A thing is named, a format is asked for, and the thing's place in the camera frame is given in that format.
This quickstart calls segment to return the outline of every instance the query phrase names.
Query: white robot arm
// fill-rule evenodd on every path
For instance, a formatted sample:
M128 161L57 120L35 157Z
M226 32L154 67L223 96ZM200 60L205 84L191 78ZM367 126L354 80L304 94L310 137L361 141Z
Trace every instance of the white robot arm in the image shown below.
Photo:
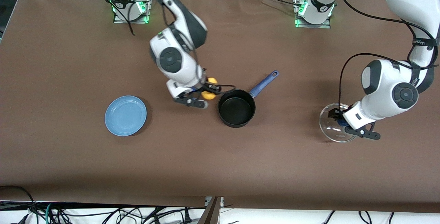
M310 24L324 23L334 8L335 0L306 0L303 11L298 14Z
M412 108L418 94L433 82L433 62L437 58L437 33L440 25L440 0L386 0L389 9L402 20L420 26L413 28L413 48L407 61L374 60L362 72L366 96L345 112L333 118L345 132L360 137L379 139L368 124L403 113Z
M169 78L167 88L173 99L191 107L206 108L208 103L194 98L195 91L218 93L219 86L206 83L204 69L189 52L202 46L207 29L203 21L179 0L157 0L176 20L150 40L150 54L157 67Z

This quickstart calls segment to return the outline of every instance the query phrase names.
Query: blue plate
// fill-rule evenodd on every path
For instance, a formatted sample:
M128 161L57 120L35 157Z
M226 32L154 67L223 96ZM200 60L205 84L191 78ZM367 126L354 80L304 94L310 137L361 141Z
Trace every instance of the blue plate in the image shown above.
M114 135L133 135L146 120L146 107L135 96L122 96L115 99L107 108L105 123Z

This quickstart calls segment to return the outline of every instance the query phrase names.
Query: mounting plate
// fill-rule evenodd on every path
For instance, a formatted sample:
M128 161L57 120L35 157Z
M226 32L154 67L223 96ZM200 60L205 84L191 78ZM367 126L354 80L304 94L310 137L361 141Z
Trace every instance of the mounting plate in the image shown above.
M150 11L151 11L151 3L153 0L146 0L145 4L141 4L141 6L144 6L146 11L145 13L141 14L136 20L130 21L131 24L148 24L150 21ZM124 23L127 24L127 21L124 19L120 19L116 14L113 16L113 23Z
M310 24L307 21L304 20L304 18L299 15L301 11L303 11L303 8L306 7L307 1L306 0L293 0L294 3L299 3L302 6L294 6L294 13L295 13L295 27L305 27L305 28L330 28L330 16L326 19L326 21L319 25Z

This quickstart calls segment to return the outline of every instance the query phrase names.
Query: saucepan handle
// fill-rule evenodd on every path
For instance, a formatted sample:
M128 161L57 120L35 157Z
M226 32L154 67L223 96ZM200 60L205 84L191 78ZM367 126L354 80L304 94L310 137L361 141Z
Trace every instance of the saucepan handle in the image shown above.
M255 88L252 88L252 90L249 92L249 94L252 96L252 98L255 98L262 90L265 88L269 83L271 83L276 77L278 77L279 72L277 70L274 70L272 73L270 73L264 80L262 80Z

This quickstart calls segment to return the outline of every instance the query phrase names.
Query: brown tablecloth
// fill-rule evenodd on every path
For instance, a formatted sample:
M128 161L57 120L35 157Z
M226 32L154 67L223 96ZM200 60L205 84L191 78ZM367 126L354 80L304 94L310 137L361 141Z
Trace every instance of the brown tablecloth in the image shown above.
M349 1L395 18L384 0ZM272 0L182 2L208 27L197 54L209 76L250 90L279 70L246 127L223 125L218 98L207 110L173 102L148 53L165 28L157 3L132 36L104 0L19 0L0 44L0 183L44 201L203 205L221 195L235 207L440 210L438 80L410 111L377 122L379 141L329 143L318 126L349 56L405 60L405 25L341 0L329 30L295 28L292 7ZM360 73L373 59L348 65L344 103L363 97ZM146 100L148 121L117 137L104 113L127 94ZM14 193L0 199L26 199Z

